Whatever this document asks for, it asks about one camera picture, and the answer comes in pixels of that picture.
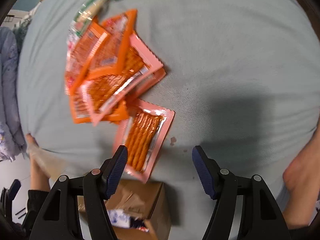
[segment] blue gripper pad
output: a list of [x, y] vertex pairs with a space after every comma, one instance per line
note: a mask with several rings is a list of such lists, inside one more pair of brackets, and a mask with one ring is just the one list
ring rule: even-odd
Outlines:
[[119, 181], [121, 179], [124, 167], [128, 160], [128, 149], [125, 146], [119, 146], [113, 158], [117, 158], [107, 180], [107, 191], [106, 197], [109, 199], [118, 187]]
[[216, 192], [214, 190], [213, 177], [211, 176], [208, 167], [205, 164], [203, 157], [201, 156], [197, 147], [194, 147], [192, 149], [192, 161], [198, 172], [198, 176], [200, 178], [204, 192], [209, 195], [210, 198], [215, 199], [214, 197], [216, 195]]

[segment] packaged pretzel sticks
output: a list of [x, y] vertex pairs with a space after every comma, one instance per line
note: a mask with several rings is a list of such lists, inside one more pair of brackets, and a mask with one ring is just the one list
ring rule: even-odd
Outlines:
[[140, 82], [162, 67], [163, 64], [141, 39], [132, 34], [123, 70], [86, 80], [81, 86], [93, 125], [97, 125]]
[[174, 111], [140, 99], [130, 104], [128, 111], [129, 119], [119, 123], [114, 150], [119, 145], [128, 148], [125, 171], [146, 183], [173, 120]]

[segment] screw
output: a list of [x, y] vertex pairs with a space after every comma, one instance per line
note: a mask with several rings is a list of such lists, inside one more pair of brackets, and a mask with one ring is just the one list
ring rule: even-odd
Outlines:
[[93, 170], [91, 171], [91, 173], [92, 173], [93, 175], [98, 175], [98, 174], [100, 173], [100, 169], [93, 169]]
[[253, 179], [256, 181], [261, 181], [261, 177], [259, 175], [254, 175]]
[[228, 175], [229, 171], [227, 169], [221, 169], [220, 173], [223, 174], [223, 175]]
[[66, 175], [62, 175], [59, 177], [59, 181], [64, 182], [67, 179]]

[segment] light blue bedsheet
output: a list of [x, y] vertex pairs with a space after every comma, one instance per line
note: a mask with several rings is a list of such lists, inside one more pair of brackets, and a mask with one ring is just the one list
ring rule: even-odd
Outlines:
[[[74, 175], [112, 155], [117, 129], [73, 124], [64, 94], [68, 26], [84, 1], [44, 0], [18, 77], [23, 132], [70, 161]], [[284, 169], [319, 117], [319, 41], [295, 0], [119, 0], [105, 16], [130, 8], [138, 9], [137, 33], [168, 73], [142, 98], [176, 112], [151, 177], [167, 184], [169, 239], [201, 239], [214, 202], [193, 166], [193, 146], [236, 175], [261, 174], [278, 197]], [[235, 225], [239, 219], [238, 212]]]

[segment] stain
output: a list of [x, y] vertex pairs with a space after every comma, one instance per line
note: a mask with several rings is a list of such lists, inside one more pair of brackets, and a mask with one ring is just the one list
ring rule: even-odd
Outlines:
[[177, 141], [177, 139], [175, 137], [171, 137], [170, 141], [171, 141], [170, 146], [174, 146], [174, 143]]

